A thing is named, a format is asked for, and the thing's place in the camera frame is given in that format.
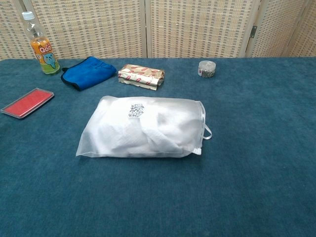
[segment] gift wrap paper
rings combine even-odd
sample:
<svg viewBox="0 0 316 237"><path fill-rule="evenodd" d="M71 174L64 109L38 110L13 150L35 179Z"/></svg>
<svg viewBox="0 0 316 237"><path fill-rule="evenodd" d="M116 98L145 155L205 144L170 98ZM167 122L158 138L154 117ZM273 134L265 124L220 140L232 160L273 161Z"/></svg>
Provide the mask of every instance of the gift wrap paper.
<svg viewBox="0 0 316 237"><path fill-rule="evenodd" d="M164 71L138 65L126 64L118 72L118 81L125 84L157 90L163 83Z"/></svg>

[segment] blue towel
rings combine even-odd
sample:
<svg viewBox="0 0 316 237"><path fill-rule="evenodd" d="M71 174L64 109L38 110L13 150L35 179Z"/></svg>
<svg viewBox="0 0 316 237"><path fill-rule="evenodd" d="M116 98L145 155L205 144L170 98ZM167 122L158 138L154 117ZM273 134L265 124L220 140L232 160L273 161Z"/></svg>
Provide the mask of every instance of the blue towel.
<svg viewBox="0 0 316 237"><path fill-rule="evenodd" d="M68 68L62 74L61 80L78 90L84 90L109 79L116 71L111 64L95 57L88 57L81 63Z"/></svg>

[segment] small round container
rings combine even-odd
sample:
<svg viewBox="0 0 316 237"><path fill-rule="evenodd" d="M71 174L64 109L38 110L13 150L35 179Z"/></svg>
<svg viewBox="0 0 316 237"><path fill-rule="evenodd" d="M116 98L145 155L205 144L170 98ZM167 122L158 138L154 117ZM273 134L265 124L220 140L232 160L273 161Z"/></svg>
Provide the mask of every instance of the small round container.
<svg viewBox="0 0 316 237"><path fill-rule="evenodd" d="M212 61L200 61L197 74L203 78L211 78L215 74L216 63Z"/></svg>

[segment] non-woven bag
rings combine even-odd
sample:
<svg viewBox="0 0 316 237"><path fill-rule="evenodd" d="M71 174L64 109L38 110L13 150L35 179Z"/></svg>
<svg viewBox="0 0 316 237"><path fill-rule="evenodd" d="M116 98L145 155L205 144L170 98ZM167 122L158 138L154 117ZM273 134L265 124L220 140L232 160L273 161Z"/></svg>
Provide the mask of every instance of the non-woven bag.
<svg viewBox="0 0 316 237"><path fill-rule="evenodd" d="M207 129L210 136L204 137ZM210 139L200 101L104 96L86 125L77 156L174 157L201 155Z"/></svg>

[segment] table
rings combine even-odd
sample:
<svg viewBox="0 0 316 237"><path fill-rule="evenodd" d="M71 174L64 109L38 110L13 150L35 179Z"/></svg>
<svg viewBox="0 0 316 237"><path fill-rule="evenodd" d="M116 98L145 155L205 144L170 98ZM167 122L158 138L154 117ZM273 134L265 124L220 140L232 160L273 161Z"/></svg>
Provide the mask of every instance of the table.
<svg viewBox="0 0 316 237"><path fill-rule="evenodd" d="M0 114L0 236L315 236L316 58L104 59L165 70L157 91L84 91L36 60L0 62L0 107L39 87L24 120ZM80 59L60 60L70 67ZM200 100L213 138L185 158L75 157L104 95Z"/></svg>

